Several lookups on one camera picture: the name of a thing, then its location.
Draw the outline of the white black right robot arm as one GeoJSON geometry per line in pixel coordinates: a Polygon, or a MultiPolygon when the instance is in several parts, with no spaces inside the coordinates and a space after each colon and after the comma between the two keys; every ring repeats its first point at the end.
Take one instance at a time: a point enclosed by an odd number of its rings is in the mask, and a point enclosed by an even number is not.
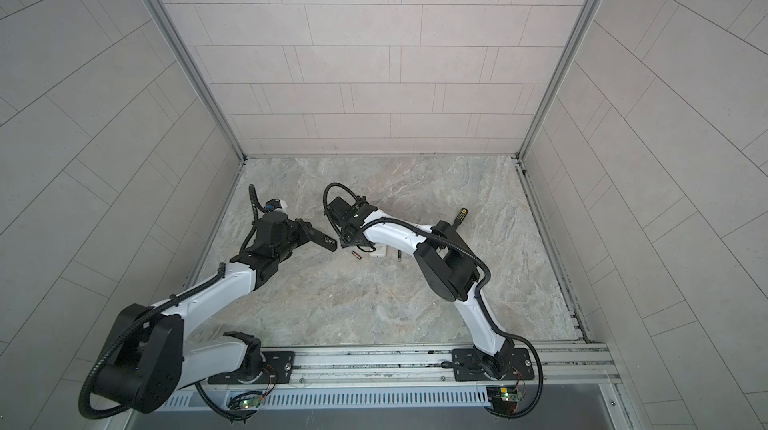
{"type": "Polygon", "coordinates": [[[412,255],[428,286],[452,302],[470,330],[479,367],[491,379],[514,376],[515,344],[486,305],[482,287],[490,271],[446,221],[416,225],[394,218],[358,197],[323,202],[324,213],[345,246],[386,245],[412,255]]]}

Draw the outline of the white remote control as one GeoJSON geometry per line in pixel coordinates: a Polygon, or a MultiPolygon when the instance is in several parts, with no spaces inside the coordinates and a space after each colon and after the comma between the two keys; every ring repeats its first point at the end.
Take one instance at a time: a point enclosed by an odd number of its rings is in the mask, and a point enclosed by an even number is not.
{"type": "Polygon", "coordinates": [[[388,247],[386,245],[378,246],[369,255],[372,257],[385,257],[387,255],[388,247]]]}

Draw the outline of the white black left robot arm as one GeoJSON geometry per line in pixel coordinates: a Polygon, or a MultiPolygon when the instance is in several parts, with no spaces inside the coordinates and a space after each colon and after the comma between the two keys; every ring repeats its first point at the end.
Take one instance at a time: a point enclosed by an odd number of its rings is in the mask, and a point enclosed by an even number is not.
{"type": "Polygon", "coordinates": [[[335,251],[334,238],[281,211],[254,218],[239,253],[219,264],[204,282],[146,306],[132,304],[116,317],[100,355],[78,396],[81,416],[104,419],[128,409],[150,413],[178,389],[198,386],[217,375],[227,382],[279,380],[269,367],[259,338],[228,331],[220,341],[186,345],[203,322],[237,299],[257,290],[281,262],[309,242],[335,251]]]}

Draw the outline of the black remote control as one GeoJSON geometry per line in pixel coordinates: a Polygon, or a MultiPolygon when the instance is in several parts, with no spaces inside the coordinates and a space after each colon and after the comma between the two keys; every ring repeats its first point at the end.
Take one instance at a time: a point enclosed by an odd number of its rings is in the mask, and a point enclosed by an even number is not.
{"type": "Polygon", "coordinates": [[[323,232],[314,230],[310,238],[314,243],[331,252],[335,252],[338,248],[337,240],[324,234],[323,232]]]}

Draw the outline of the black yellow screwdriver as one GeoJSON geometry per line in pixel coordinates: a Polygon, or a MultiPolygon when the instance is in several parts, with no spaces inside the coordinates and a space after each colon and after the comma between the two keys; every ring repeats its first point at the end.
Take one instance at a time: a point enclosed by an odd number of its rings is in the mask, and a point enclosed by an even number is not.
{"type": "Polygon", "coordinates": [[[464,220],[466,220],[466,217],[468,216],[469,210],[464,207],[458,214],[456,215],[456,218],[454,218],[453,227],[458,228],[464,220]]]}

